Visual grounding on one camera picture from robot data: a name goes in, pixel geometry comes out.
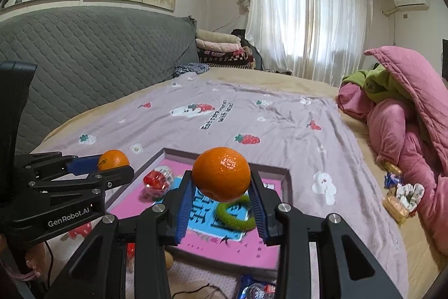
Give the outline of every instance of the pink comforter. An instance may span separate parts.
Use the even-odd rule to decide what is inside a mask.
[[[394,76],[414,105],[386,99],[373,104],[366,113],[372,105],[364,91],[351,83],[341,87],[338,105],[345,113],[367,122],[377,161],[398,165],[405,183],[425,187],[418,214],[436,247],[448,254],[448,90],[416,51],[384,46],[364,54],[375,57]],[[418,116],[431,142],[422,140]]]

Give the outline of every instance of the bed sheet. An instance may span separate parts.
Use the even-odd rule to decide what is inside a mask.
[[[200,78],[222,80],[224,82],[236,84],[256,85],[274,91],[300,93],[309,96],[335,98],[338,92],[337,88],[322,82],[256,70],[211,68],[210,71],[201,75]],[[149,88],[158,88],[169,82],[170,81],[163,82]],[[64,138],[64,136],[91,123],[93,120],[120,107],[122,104],[138,98],[146,91],[146,89],[138,91],[115,102],[97,107],[72,118],[61,127],[52,131],[42,142],[40,148],[45,147],[46,144],[54,143],[60,138]],[[367,126],[342,113],[341,116],[344,123],[346,123],[355,134],[367,166],[377,179],[378,184],[383,186],[385,170],[382,166],[375,163],[375,153],[371,150],[369,145],[370,139]],[[400,227],[400,231],[405,242],[408,258],[408,298],[421,299],[448,260],[434,248],[431,239],[426,235],[420,223],[418,215],[408,219]]]

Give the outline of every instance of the quilted sofa cover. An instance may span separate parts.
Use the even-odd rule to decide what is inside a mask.
[[[31,152],[70,118],[198,62],[190,17],[105,6],[45,9],[0,23],[0,61],[38,65],[17,136]]]

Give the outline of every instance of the pink box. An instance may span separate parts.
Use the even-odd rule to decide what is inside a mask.
[[[128,187],[121,188],[108,200],[108,212],[120,219],[139,215],[154,204],[145,194],[144,176],[155,167],[165,165],[171,168],[174,176],[182,177],[186,170],[191,170],[197,156],[188,152],[163,149],[136,172],[136,178]],[[258,171],[265,186],[274,189],[282,201],[291,202],[291,180],[286,169],[249,165],[252,170]],[[167,249],[188,257],[190,261],[193,259],[201,264],[207,263],[233,272],[235,269],[242,273],[267,273],[276,270],[279,247],[264,245],[256,229],[242,234],[223,227],[213,213],[216,204],[198,191],[186,236],[177,247]],[[234,207],[234,211],[230,213],[239,219],[247,217],[247,210],[241,206]]]

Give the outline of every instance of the mandarin orange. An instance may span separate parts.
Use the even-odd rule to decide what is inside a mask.
[[[199,155],[193,164],[191,180],[202,194],[230,202],[242,196],[250,184],[250,167],[239,152],[215,147]]]
[[[101,155],[98,160],[98,171],[118,168],[129,165],[127,156],[120,150],[109,150]]]

